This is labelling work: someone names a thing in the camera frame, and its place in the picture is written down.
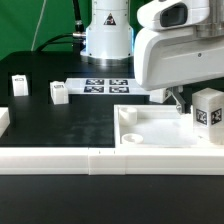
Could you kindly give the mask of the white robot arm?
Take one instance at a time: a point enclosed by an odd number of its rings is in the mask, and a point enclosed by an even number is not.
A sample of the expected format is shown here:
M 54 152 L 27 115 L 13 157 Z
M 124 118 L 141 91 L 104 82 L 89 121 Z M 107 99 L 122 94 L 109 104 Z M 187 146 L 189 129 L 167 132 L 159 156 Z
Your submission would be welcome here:
M 135 80 L 148 91 L 224 77 L 224 0 L 152 0 L 137 20 L 134 34 L 129 0 L 92 0 L 82 59 L 133 60 Z

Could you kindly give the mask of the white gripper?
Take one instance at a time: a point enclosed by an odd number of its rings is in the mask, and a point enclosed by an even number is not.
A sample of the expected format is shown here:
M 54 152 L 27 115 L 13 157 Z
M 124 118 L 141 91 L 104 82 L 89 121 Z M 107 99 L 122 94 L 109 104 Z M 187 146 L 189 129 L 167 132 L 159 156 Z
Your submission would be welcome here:
M 224 77 L 224 0 L 152 0 L 137 11 L 142 29 L 134 45 L 134 74 L 146 90 Z

